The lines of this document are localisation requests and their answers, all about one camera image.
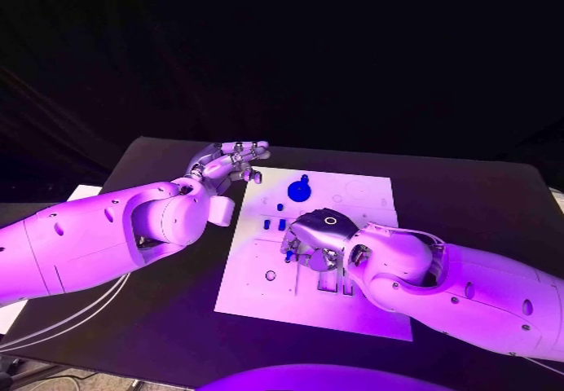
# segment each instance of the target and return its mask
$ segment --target black curtain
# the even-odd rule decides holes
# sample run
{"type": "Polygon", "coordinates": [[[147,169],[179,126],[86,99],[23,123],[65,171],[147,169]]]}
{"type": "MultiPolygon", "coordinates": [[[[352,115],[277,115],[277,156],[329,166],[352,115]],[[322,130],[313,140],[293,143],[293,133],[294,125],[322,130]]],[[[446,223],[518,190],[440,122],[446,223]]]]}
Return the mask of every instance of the black curtain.
{"type": "Polygon", "coordinates": [[[102,183],[144,135],[513,160],[564,187],[552,15],[1,2],[4,178],[102,183]]]}

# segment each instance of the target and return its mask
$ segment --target blue object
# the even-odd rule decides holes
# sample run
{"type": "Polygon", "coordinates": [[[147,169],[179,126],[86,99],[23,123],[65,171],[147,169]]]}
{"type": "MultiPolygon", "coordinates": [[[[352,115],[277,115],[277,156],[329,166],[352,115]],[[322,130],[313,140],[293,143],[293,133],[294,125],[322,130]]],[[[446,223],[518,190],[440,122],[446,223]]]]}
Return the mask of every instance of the blue object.
{"type": "Polygon", "coordinates": [[[294,202],[303,202],[311,195],[311,187],[307,182],[307,175],[301,175],[300,181],[293,182],[288,186],[288,197],[294,202]]]}

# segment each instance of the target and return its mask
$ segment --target black table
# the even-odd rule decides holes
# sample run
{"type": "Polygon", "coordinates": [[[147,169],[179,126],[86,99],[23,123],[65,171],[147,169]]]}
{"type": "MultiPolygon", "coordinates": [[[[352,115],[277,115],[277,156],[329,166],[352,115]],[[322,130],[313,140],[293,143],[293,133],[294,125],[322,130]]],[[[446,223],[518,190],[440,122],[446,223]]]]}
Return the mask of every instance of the black table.
{"type": "MultiPolygon", "coordinates": [[[[104,192],[177,178],[205,145],[140,138],[104,192]]],[[[401,227],[500,253],[564,278],[564,218],[531,166],[283,147],[271,152],[260,165],[391,177],[401,227]]],[[[225,195],[239,208],[244,184],[225,195]]],[[[414,342],[405,342],[215,313],[238,208],[229,227],[209,224],[185,251],[131,275],[85,325],[11,354],[185,386],[255,367],[319,362],[391,371],[454,389],[564,388],[564,377],[532,362],[482,350],[417,321],[414,342]]],[[[29,302],[4,340],[65,318],[108,287],[29,302]]]]}

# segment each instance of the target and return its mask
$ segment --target white board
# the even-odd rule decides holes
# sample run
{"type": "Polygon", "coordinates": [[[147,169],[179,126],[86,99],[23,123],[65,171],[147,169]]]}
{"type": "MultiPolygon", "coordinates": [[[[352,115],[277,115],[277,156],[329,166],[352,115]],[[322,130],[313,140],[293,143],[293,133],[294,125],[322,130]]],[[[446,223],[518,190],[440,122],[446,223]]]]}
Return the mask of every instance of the white board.
{"type": "Polygon", "coordinates": [[[280,322],[412,340],[408,316],[378,309],[339,268],[317,273],[280,252],[286,227],[316,209],[342,212],[362,226],[397,226],[389,178],[257,167],[262,184],[249,183],[231,243],[215,311],[280,322]],[[309,177],[311,196],[288,198],[288,185],[309,177]],[[283,204],[283,211],[275,206],[283,204]],[[264,229],[264,220],[270,229],[264,229]]]}

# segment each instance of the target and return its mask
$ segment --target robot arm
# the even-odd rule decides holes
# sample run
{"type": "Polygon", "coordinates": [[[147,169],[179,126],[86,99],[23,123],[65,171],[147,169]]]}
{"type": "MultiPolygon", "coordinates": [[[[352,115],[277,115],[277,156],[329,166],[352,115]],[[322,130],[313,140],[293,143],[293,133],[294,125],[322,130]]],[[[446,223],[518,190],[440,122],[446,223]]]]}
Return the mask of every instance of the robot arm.
{"type": "Polygon", "coordinates": [[[352,225],[330,209],[300,216],[281,245],[287,259],[320,272],[343,262],[378,308],[480,348],[564,361],[564,280],[430,234],[428,245],[417,231],[352,225]]]}
{"type": "Polygon", "coordinates": [[[0,230],[0,306],[91,288],[177,253],[206,222],[228,226],[231,181],[261,174],[268,144],[212,144],[187,175],[43,209],[0,230]]]}

